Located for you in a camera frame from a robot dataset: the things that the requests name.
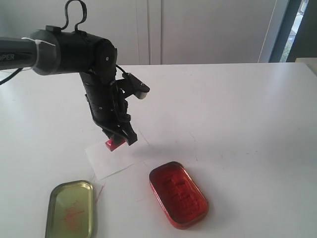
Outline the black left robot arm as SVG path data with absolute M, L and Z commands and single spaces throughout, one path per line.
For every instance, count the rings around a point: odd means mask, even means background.
M 62 32 L 47 26 L 29 38 L 0 39 L 0 68 L 14 69 L 5 83 L 24 68 L 39 75 L 78 73 L 86 91 L 92 119 L 116 143 L 137 141 L 127 112 L 126 98 L 134 93 L 131 75 L 116 64 L 117 49 L 108 40 L 83 31 Z

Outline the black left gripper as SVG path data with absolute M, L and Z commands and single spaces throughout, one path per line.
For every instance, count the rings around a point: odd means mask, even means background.
M 100 77 L 91 72 L 81 72 L 80 77 L 95 124 L 113 141 L 119 140 L 119 131 L 128 145 L 135 143 L 137 134 L 131 126 L 128 104 L 117 81 L 111 79 L 108 84 L 104 84 Z

